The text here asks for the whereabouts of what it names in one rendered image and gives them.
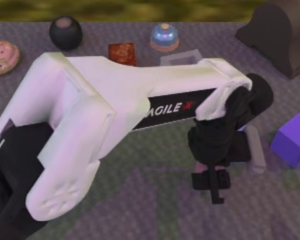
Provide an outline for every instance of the green grass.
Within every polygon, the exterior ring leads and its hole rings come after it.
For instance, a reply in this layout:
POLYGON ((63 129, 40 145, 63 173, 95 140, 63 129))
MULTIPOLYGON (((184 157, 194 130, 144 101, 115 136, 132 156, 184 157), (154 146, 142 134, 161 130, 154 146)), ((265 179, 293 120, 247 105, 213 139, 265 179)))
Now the green grass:
POLYGON ((0 0, 0 21, 241 22, 264 0, 0 0))

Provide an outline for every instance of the purple cube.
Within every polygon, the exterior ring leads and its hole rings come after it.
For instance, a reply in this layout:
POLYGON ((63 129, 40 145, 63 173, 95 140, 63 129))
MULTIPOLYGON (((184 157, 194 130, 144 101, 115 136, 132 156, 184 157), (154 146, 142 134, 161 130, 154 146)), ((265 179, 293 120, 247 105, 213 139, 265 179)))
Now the purple cube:
POLYGON ((300 165, 300 113, 279 129, 270 148, 290 166, 300 165))

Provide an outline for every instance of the black vase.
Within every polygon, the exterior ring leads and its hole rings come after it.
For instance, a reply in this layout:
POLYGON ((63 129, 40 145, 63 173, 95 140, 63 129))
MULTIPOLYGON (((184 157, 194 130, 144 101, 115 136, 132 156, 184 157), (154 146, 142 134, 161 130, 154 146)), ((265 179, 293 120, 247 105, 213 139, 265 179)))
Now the black vase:
POLYGON ((70 16, 55 19, 50 26, 50 38, 60 50, 67 51, 77 48, 83 38, 80 24, 70 16))

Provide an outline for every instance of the brown box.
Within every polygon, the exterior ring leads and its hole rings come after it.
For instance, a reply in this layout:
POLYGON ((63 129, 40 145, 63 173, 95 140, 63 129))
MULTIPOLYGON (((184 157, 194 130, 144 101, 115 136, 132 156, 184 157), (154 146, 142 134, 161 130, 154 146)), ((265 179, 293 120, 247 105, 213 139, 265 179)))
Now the brown box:
POLYGON ((131 42, 109 44, 109 60, 118 64, 136 66, 134 44, 131 42))

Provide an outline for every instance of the gray tablecloth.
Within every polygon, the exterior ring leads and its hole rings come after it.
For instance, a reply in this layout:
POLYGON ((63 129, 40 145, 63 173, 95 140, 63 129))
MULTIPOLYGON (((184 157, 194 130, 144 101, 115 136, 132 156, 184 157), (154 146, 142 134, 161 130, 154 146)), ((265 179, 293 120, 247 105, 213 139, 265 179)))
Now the gray tablecloth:
MULTIPOLYGON (((155 23, 85 23, 84 43, 68 56, 107 55, 107 44, 134 42, 139 66, 159 65, 151 49, 155 23)), ((185 121, 129 134, 102 161, 94 184, 73 211, 50 222, 31 240, 300 240, 300 167, 292 170, 268 148, 276 130, 300 113, 300 76, 289 81, 234 38, 240 23, 177 23, 180 47, 205 58, 222 57, 241 71, 271 84, 275 103, 252 123, 258 128, 268 170, 250 176, 232 166, 232 188, 224 205, 193 191, 193 157, 185 121)), ((54 52, 48 23, 0 23, 0 40, 18 45, 22 61, 0 77, 0 114, 29 69, 44 52, 54 52)))

